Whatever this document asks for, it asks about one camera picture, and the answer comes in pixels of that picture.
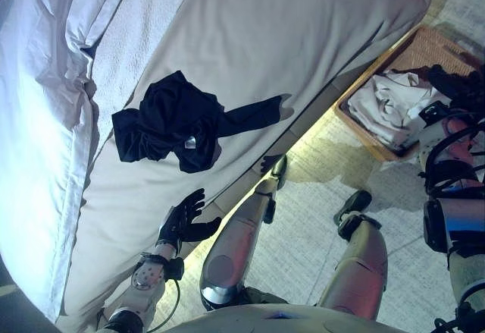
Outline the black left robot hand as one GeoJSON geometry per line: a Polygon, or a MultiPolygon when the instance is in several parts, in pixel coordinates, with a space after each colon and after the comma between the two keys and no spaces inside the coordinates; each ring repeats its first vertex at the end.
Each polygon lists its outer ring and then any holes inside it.
{"type": "Polygon", "coordinates": [[[214,235],[221,225],[221,217],[194,222],[202,214],[204,199],[205,189],[200,188],[173,207],[161,226],[156,244],[168,243],[179,253],[184,242],[200,242],[214,235]]]}

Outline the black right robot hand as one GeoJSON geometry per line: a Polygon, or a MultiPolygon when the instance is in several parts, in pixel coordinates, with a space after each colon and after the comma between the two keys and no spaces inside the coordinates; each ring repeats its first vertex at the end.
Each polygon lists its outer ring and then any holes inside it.
{"type": "Polygon", "coordinates": [[[431,85],[451,99],[452,108],[484,114],[484,65],[467,76],[448,74],[435,64],[427,73],[431,85]]]}

